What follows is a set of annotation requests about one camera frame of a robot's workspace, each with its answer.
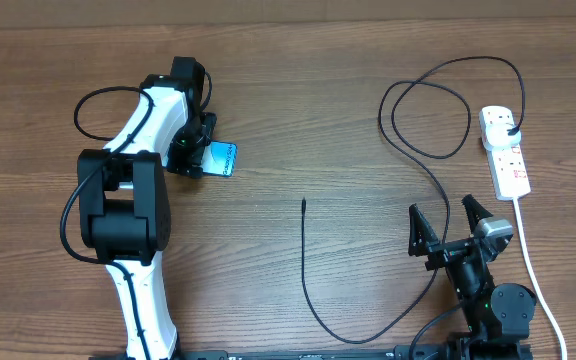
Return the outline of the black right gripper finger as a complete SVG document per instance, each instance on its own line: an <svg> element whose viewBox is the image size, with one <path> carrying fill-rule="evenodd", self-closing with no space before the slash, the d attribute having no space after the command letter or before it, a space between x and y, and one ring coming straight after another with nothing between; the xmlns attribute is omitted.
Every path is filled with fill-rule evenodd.
<svg viewBox="0 0 576 360"><path fill-rule="evenodd" d="M408 255L415 257L428 255L433 247L440 244L439 238L416 204L409 207L409 220Z"/></svg>
<svg viewBox="0 0 576 360"><path fill-rule="evenodd" d="M472 194L468 194L462 198L462 205L464 206L466 216L469 223L469 228L472 234L475 233L475 228L482 219L490 218L493 216L487 209L485 209Z"/></svg>

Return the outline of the blue screen Galaxy smartphone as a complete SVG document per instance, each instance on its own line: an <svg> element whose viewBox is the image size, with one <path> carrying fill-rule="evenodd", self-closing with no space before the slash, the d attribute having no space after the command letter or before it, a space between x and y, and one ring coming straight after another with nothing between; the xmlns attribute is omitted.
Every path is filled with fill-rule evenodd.
<svg viewBox="0 0 576 360"><path fill-rule="evenodd" d="M203 174L231 177L235 169L237 151L237 145L234 143L212 141L204 149L201 163Z"/></svg>

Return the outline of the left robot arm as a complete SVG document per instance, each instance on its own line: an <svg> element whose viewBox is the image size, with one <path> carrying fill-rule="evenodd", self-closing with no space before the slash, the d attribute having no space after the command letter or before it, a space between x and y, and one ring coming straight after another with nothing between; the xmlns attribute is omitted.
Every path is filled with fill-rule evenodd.
<svg viewBox="0 0 576 360"><path fill-rule="evenodd" d="M171 233L164 174L200 178L216 116L206 112L209 73L176 57L167 75L134 89L139 103L125 127L86 149L77 163L81 237L116 287L127 330L124 359L179 359L179 336L167 305L163 251Z"/></svg>

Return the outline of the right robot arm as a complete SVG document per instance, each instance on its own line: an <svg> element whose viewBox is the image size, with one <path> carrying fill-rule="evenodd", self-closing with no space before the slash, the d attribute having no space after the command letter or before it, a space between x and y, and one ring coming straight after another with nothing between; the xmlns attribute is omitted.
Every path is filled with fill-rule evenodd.
<svg viewBox="0 0 576 360"><path fill-rule="evenodd" d="M471 235L442 242L418 207L409 207L408 254L426 259L428 271L443 269L455 291L457 305L426 324L408 346L395 354L402 359L531 359L528 345L536 295L517 283L497 285L488 264L513 237L513 226L486 210L473 196L462 199ZM420 338L435 324L461 310L468 330L453 332L441 344L421 345Z"/></svg>

